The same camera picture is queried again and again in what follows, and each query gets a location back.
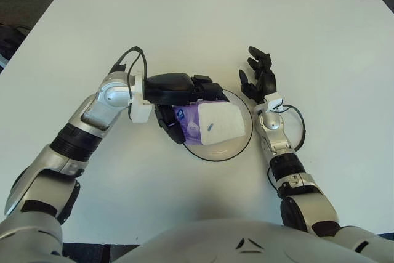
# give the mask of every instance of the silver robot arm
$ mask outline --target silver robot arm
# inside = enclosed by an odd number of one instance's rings
[[[257,120],[255,126],[261,138],[265,160],[276,180],[278,196],[282,199],[283,224],[341,245],[376,262],[394,262],[393,241],[359,227],[339,225],[334,207],[312,176],[305,171],[297,157],[296,148],[284,133],[284,121],[280,115],[283,100],[276,92],[269,54],[255,48],[249,48],[249,52],[258,62],[248,60],[255,73],[260,71],[256,75],[259,76],[256,77],[259,82],[256,86],[249,84],[246,75],[240,73],[242,90],[248,97],[258,98],[256,101],[260,102],[254,109]]]
[[[61,256],[60,224],[78,196],[76,178],[125,108],[133,122],[145,122],[152,109],[142,99],[143,76],[127,76],[110,73],[15,181],[0,224],[0,262],[71,262]]]

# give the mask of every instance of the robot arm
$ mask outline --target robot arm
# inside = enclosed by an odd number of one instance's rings
[[[146,78],[145,56],[138,47],[132,50],[142,55],[145,73],[126,73],[126,66],[120,65],[124,54],[98,91],[83,101],[52,143],[15,181],[4,211],[7,219],[0,224],[1,262],[15,262],[16,256],[18,262],[71,262],[58,256],[62,253],[60,224],[67,220],[78,197],[80,185],[76,178],[123,110],[129,109],[134,123],[143,123],[148,120],[152,104],[156,114],[161,115],[162,109],[172,111],[171,105],[226,99],[222,88],[208,76],[189,78],[174,73]],[[179,138],[179,133],[183,136],[180,127],[175,130],[167,121],[158,119],[173,139]]]
[[[257,102],[254,109],[256,128],[260,135],[265,160],[276,180],[276,190],[282,199],[283,224],[317,235],[377,262],[394,261],[394,243],[359,227],[339,225],[337,213],[323,191],[297,157],[284,133],[280,115],[283,100],[276,92],[275,76],[270,70],[269,54],[250,47],[256,60],[248,59],[255,71],[257,85],[249,84],[245,73],[239,71],[241,89]]]

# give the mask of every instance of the white table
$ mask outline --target white table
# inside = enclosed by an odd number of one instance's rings
[[[244,99],[247,47],[271,53],[278,90],[307,125],[299,157],[341,225],[394,231],[394,15],[382,0],[55,0],[0,75],[1,209],[19,173],[134,45],[149,76],[209,75]],[[297,118],[285,120],[298,141]],[[132,124],[124,113],[79,178],[64,240],[143,243],[216,217],[281,223],[259,145],[254,132],[242,154],[210,163],[153,115]]]

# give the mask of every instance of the wire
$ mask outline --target wire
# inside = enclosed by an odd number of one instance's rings
[[[282,106],[283,106],[283,107],[287,107],[287,109],[285,109],[285,110],[283,110],[283,111],[274,111],[274,112],[275,112],[275,113],[283,113],[283,112],[288,111],[289,109],[294,109],[295,112],[297,112],[298,116],[299,116],[300,119],[301,119],[301,123],[302,123],[302,134],[301,134],[301,139],[300,139],[300,142],[298,143],[298,145],[295,146],[295,148],[294,148],[295,151],[298,151],[298,150],[300,150],[300,148],[301,148],[302,145],[304,144],[304,142],[305,142],[305,135],[306,135],[306,133],[307,133],[307,130],[306,130],[306,128],[305,128],[305,121],[304,121],[304,118],[303,118],[303,116],[302,116],[302,114],[301,114],[301,111],[300,111],[297,107],[295,107],[295,106],[293,106],[293,105],[286,105],[286,104],[283,104]]]
[[[145,54],[143,53],[143,50],[141,48],[139,48],[138,46],[133,46],[130,49],[128,49],[127,51],[125,51],[123,53],[123,55],[120,56],[120,58],[116,61],[116,63],[114,64],[113,68],[119,67],[121,62],[123,61],[123,59],[125,58],[125,56],[131,52],[138,52],[138,56],[135,58],[135,60],[132,62],[129,71],[127,72],[127,88],[129,89],[129,96],[130,99],[132,98],[132,94],[131,94],[131,84],[130,84],[130,73],[131,73],[131,69],[133,69],[133,66],[135,65],[135,63],[137,63],[138,59],[142,56],[142,60],[143,60],[143,80],[146,81],[147,80],[147,75],[148,75],[148,65],[147,65],[147,58],[145,57]],[[131,120],[131,104],[129,104],[129,119]]]
[[[298,145],[295,146],[295,148],[294,148],[295,151],[298,151],[298,150],[300,150],[300,148],[301,148],[302,145],[304,144],[304,142],[305,142],[305,135],[306,135],[306,133],[307,133],[307,130],[306,130],[306,128],[305,128],[305,121],[304,121],[304,118],[303,118],[303,116],[302,116],[302,114],[301,114],[301,111],[300,111],[297,107],[292,106],[292,105],[287,105],[287,104],[281,104],[281,105],[282,105],[283,107],[287,107],[287,109],[285,109],[285,110],[283,110],[283,111],[274,111],[275,113],[283,113],[283,112],[288,111],[289,109],[294,109],[295,112],[297,112],[298,116],[299,116],[300,119],[301,119],[301,123],[302,123],[301,140],[300,140],[300,142],[298,143]],[[273,182],[271,181],[271,178],[270,178],[270,171],[271,171],[271,167],[269,167],[269,168],[267,169],[267,178],[268,178],[268,181],[270,181],[271,186],[275,189],[275,191],[277,191],[275,185],[274,185]]]
[[[123,61],[123,59],[125,58],[125,56],[127,56],[131,52],[138,52],[139,54],[141,54],[142,60],[143,60],[143,78],[146,79],[147,74],[148,74],[148,72],[147,72],[147,58],[145,57],[143,50],[141,50],[141,48],[139,48],[138,46],[133,46],[129,50],[125,51],[125,53],[123,55],[121,55],[120,58],[116,61],[115,65],[120,65],[121,62]]]
[[[131,73],[131,69],[133,69],[134,64],[138,61],[140,57],[141,57],[141,53],[139,53],[138,56],[135,58],[134,62],[132,62],[129,71],[127,72],[127,87],[129,88],[130,99],[131,99],[130,73]]]

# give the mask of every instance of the glass plate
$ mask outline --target glass plate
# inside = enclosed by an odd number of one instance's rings
[[[241,114],[245,124],[245,135],[230,139],[221,143],[212,145],[188,145],[184,144],[187,150],[189,150],[195,156],[209,161],[225,161],[229,160],[240,154],[248,145],[253,132],[253,120],[251,112],[249,111],[246,104],[236,94],[224,90],[223,93],[229,99],[231,103],[239,106]]]

